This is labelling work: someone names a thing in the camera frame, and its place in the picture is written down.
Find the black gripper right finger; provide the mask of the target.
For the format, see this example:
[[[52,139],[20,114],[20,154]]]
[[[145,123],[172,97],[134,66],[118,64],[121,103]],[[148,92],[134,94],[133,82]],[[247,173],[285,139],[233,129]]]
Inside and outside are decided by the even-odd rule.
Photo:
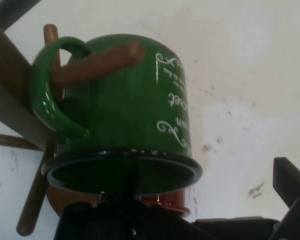
[[[273,160],[273,188],[288,207],[273,239],[300,240],[300,170],[286,157]]]

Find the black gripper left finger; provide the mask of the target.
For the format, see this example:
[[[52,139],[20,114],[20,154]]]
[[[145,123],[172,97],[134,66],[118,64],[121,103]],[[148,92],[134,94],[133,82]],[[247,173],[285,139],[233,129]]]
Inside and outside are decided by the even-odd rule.
[[[161,206],[147,206],[139,194],[173,192],[191,183],[192,174],[183,165],[161,161],[143,170],[138,161],[120,169],[121,187],[106,192],[97,207],[72,203],[62,212],[57,240],[180,240],[189,223]]]

